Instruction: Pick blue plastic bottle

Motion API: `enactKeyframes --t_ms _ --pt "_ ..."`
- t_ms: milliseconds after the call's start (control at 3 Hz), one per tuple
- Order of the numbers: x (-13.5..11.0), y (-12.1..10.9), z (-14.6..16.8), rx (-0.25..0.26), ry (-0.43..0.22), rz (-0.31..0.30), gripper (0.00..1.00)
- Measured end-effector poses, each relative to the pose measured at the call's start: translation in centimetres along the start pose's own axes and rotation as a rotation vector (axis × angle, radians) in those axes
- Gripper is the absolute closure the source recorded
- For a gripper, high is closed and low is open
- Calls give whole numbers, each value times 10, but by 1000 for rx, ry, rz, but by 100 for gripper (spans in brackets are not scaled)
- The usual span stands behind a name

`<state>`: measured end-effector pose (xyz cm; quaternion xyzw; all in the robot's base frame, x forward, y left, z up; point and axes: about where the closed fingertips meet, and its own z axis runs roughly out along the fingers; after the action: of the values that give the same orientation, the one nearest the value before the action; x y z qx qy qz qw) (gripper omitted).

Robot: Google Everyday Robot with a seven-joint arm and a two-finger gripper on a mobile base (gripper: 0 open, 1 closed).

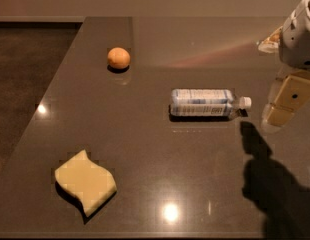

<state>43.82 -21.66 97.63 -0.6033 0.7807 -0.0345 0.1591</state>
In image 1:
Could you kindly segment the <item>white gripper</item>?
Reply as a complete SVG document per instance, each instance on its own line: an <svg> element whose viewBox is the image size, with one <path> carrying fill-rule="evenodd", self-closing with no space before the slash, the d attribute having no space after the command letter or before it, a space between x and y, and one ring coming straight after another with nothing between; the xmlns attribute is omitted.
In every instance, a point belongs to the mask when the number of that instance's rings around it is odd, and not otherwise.
<svg viewBox="0 0 310 240"><path fill-rule="evenodd" d="M275 133L310 100L310 0L301 0L283 27L257 48L267 54L279 51L280 60L290 66L277 73L262 113L261 128Z"/></svg>

